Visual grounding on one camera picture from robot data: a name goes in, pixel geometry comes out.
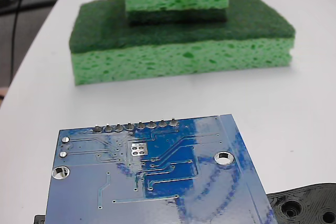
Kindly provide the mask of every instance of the mounting hole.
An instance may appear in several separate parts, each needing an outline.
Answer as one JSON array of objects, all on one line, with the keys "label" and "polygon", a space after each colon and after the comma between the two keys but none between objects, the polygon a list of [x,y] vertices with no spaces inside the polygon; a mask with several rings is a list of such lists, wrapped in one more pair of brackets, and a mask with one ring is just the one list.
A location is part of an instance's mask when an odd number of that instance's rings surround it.
[{"label": "mounting hole", "polygon": [[322,219],[325,223],[335,223],[336,222],[336,216],[332,212],[326,212],[323,215]]},{"label": "mounting hole", "polygon": [[70,169],[66,166],[58,166],[51,172],[51,176],[54,179],[65,179],[70,174]]},{"label": "mounting hole", "polygon": [[230,152],[218,152],[215,155],[215,161],[220,165],[229,165],[234,159],[234,156]]},{"label": "mounting hole", "polygon": [[290,200],[281,206],[281,211],[289,218],[293,218],[301,213],[301,206],[296,201]]}]

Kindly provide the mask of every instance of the table surface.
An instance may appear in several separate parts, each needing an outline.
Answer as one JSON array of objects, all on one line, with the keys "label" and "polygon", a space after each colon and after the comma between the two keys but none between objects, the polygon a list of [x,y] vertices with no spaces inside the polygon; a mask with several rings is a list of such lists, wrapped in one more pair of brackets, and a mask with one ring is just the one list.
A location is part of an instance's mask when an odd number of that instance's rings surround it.
[{"label": "table surface", "polygon": [[79,7],[58,0],[0,109],[0,216],[44,214],[58,131],[233,114],[266,193],[336,183],[336,0],[263,0],[297,31],[290,67],[74,86]]}]

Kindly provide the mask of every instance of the cable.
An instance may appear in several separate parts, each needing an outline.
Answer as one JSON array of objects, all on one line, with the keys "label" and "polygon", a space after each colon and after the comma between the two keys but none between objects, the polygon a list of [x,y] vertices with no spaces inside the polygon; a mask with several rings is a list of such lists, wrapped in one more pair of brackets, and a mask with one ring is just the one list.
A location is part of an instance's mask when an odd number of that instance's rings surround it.
[{"label": "cable", "polygon": [[10,83],[12,82],[13,77],[14,77],[15,34],[16,34],[17,18],[20,12],[21,3],[22,3],[22,0],[19,0],[17,7],[16,7],[16,11],[15,11],[13,30],[12,30],[12,48],[11,48],[11,53],[10,53],[11,63],[10,63],[10,74],[9,74]]}]

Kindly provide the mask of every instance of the circuit board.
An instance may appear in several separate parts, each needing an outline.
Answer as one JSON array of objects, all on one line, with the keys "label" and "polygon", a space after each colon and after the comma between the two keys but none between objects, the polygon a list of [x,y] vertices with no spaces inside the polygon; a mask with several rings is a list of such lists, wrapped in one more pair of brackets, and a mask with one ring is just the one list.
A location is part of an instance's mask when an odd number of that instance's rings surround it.
[{"label": "circuit board", "polygon": [[59,132],[46,224],[276,224],[231,115]]}]

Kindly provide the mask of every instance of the dark green scrubber layer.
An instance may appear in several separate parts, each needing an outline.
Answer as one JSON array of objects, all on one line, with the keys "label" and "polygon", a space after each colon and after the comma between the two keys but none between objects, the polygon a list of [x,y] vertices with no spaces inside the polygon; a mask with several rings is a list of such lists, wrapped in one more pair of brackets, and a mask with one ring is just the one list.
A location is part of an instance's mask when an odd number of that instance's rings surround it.
[{"label": "dark green scrubber layer", "polygon": [[294,38],[295,30],[261,0],[230,0],[225,23],[162,24],[130,27],[124,0],[82,5],[71,38],[73,54],[205,40]]},{"label": "dark green scrubber layer", "polygon": [[166,10],[158,12],[129,12],[127,20],[130,25],[162,24],[162,23],[195,23],[225,22],[226,11],[223,9],[208,10]]}]

